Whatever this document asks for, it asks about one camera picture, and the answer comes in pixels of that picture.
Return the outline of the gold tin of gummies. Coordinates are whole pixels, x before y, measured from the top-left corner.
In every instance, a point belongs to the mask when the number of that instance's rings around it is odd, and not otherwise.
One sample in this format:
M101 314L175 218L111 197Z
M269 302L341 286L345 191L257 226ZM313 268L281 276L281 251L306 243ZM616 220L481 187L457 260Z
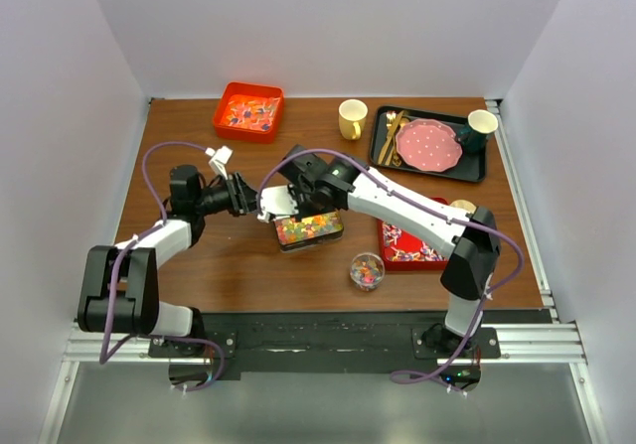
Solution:
M344 223L338 212L302 219L285 218L274 222L279 248L290 252L336 240L344 233Z

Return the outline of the orange tray of candies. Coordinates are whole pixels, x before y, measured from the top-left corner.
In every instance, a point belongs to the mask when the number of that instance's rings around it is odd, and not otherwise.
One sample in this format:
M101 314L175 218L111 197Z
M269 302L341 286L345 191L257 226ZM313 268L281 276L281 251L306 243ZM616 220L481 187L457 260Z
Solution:
M212 118L220 138L270 144L282 119L284 92L280 87L232 81Z

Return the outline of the clear plastic jar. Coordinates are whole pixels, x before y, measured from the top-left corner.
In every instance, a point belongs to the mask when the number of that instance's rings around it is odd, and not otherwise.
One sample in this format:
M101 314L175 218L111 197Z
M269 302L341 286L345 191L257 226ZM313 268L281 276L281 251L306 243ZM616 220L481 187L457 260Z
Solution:
M357 254L350 264L350 278L357 288L370 292L379 287L386 270L382 259L371 252Z

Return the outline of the red tray of lollipops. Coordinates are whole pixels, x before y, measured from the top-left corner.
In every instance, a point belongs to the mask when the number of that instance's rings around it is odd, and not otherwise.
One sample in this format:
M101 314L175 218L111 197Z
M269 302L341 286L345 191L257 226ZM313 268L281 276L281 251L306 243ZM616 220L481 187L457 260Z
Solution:
M387 272L441 271L447 259L425 241L390 223L376 220L379 256Z

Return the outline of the gold jar lid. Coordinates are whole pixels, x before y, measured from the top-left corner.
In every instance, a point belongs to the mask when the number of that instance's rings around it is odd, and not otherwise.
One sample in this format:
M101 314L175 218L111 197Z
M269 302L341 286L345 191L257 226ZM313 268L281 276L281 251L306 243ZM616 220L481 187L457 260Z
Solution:
M450 206L466 211L469 214L473 214L477 209L477 207L472 202L467 200L455 200L450 204Z

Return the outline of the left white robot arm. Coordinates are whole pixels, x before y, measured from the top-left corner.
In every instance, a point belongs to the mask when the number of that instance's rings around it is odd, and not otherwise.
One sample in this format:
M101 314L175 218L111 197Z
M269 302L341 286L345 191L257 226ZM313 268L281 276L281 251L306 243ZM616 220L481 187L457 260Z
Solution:
M106 363L120 345L113 333L171 337L172 347L194 357L205 347L201 313L159 299L158 270L194 246L205 229L205 217L227 212L234 217L257 208L256 190L241 174L219 176L207 186L196 167L183 165L170 173L169 210L150 229L125 242L97 245L87 254L77 322L82 331L102 333L99 361Z

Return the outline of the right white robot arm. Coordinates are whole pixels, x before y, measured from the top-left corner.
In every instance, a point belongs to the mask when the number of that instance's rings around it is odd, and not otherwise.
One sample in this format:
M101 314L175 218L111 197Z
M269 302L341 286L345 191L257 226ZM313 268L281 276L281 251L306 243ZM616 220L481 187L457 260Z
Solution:
M476 332L503 238L491 211L479 208L470 214L445 206L364 162L328 149L298 147L274 171L290 183L294 206L352 211L388 222L445 257L440 281L449 302L435 343L456 358L477 347Z

